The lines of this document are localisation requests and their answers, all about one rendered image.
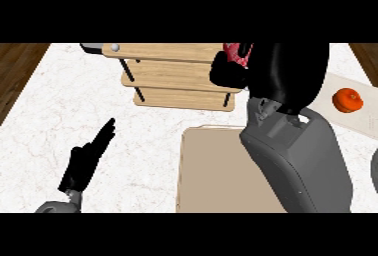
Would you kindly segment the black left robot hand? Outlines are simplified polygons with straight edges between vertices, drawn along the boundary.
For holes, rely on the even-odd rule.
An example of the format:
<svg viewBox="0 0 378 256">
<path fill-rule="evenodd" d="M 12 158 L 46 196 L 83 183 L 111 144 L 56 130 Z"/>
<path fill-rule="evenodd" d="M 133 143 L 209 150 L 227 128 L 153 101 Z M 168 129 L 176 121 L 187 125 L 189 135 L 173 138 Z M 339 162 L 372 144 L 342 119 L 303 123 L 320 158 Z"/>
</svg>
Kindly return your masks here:
<svg viewBox="0 0 378 256">
<path fill-rule="evenodd" d="M 83 147 L 71 149 L 68 167 L 63 173 L 57 190 L 83 192 L 88 186 L 99 160 L 115 136 L 115 119 L 103 125 L 94 139 Z"/>
</svg>

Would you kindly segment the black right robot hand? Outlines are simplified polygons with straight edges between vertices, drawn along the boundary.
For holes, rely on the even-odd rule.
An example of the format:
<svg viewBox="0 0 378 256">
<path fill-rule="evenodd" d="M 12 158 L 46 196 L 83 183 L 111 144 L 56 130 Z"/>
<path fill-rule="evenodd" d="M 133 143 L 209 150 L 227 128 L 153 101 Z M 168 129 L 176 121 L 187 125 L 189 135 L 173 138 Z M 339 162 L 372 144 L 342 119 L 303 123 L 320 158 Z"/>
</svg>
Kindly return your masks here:
<svg viewBox="0 0 378 256">
<path fill-rule="evenodd" d="M 280 103 L 277 111 L 297 115 L 313 102 L 325 79 L 328 43 L 251 43 L 248 68 L 229 66 L 226 53 L 214 57 L 209 81 L 221 87 L 249 89 L 249 97 Z"/>
</svg>

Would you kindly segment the red can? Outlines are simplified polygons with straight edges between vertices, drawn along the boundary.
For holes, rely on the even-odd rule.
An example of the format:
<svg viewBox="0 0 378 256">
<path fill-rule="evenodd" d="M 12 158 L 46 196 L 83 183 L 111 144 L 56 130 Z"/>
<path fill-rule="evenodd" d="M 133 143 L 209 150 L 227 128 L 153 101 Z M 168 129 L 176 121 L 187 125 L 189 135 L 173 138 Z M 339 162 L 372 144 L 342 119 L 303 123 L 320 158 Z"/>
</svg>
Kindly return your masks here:
<svg viewBox="0 0 378 256">
<path fill-rule="evenodd" d="M 224 43 L 223 51 L 226 53 L 227 65 L 248 68 L 251 50 L 251 43 Z"/>
</svg>

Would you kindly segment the wooden tiered shelf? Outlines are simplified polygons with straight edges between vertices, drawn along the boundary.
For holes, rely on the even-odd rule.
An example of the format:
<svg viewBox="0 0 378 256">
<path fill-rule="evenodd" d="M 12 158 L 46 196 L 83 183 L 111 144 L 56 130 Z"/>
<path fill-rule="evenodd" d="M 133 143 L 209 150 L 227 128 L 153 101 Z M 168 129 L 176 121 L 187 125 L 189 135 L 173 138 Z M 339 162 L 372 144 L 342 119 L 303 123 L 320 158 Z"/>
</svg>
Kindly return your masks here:
<svg viewBox="0 0 378 256">
<path fill-rule="evenodd" d="M 230 112 L 239 89 L 209 81 L 220 43 L 105 43 L 102 54 L 124 66 L 121 84 L 137 106 Z"/>
</svg>

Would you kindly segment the beige tray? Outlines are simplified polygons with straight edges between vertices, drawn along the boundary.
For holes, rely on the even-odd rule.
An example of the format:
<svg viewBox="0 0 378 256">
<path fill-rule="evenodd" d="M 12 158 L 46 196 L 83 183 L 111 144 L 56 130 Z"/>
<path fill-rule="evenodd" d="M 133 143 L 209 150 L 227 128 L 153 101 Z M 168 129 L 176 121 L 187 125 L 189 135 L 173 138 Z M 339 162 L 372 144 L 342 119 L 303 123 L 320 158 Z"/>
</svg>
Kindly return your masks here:
<svg viewBox="0 0 378 256">
<path fill-rule="evenodd" d="M 181 135 L 176 211 L 285 213 L 241 144 L 238 126 L 199 126 Z"/>
</svg>

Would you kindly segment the orange fruit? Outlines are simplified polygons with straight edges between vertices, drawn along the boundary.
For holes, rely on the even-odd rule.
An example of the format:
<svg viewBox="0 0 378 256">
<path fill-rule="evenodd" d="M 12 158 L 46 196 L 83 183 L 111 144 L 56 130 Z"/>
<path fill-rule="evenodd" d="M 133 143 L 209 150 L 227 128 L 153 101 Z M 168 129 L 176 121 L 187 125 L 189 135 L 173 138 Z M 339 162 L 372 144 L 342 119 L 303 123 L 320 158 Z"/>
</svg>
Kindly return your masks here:
<svg viewBox="0 0 378 256">
<path fill-rule="evenodd" d="M 362 109 L 363 100 L 357 91 L 351 88 L 341 88 L 334 96 L 332 103 L 336 110 L 342 113 L 351 113 Z"/>
</svg>

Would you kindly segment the pale placemat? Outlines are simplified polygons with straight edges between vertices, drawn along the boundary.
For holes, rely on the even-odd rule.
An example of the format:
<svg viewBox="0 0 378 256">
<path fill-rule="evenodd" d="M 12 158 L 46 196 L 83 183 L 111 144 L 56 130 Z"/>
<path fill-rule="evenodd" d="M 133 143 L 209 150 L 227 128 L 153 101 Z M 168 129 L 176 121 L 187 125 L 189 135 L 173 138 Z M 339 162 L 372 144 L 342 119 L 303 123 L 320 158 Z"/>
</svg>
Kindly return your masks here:
<svg viewBox="0 0 378 256">
<path fill-rule="evenodd" d="M 362 109 L 342 113 L 332 104 L 332 96 L 342 88 L 351 88 L 363 100 Z M 308 105 L 331 123 L 378 140 L 378 88 L 332 73 L 325 76 L 319 95 Z"/>
</svg>

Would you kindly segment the grey rounded object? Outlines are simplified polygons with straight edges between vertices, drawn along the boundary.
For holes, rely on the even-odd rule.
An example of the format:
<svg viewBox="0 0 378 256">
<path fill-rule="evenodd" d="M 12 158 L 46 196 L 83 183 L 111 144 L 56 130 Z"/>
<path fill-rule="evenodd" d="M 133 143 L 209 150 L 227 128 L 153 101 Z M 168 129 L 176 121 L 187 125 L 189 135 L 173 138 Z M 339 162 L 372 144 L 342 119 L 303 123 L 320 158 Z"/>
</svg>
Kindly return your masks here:
<svg viewBox="0 0 378 256">
<path fill-rule="evenodd" d="M 370 160 L 370 179 L 375 189 L 378 189 L 378 158 L 372 157 Z"/>
</svg>

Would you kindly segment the dark grey object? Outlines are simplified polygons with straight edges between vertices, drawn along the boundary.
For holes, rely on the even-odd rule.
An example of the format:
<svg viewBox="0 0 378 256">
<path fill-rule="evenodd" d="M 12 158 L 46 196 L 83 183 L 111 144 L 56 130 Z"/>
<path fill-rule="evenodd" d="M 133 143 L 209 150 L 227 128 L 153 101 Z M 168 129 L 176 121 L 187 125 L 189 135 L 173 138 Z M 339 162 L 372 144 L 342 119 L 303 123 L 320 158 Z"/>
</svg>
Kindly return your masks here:
<svg viewBox="0 0 378 256">
<path fill-rule="evenodd" d="M 88 54 L 102 54 L 102 43 L 81 43 L 80 44 L 83 50 Z"/>
</svg>

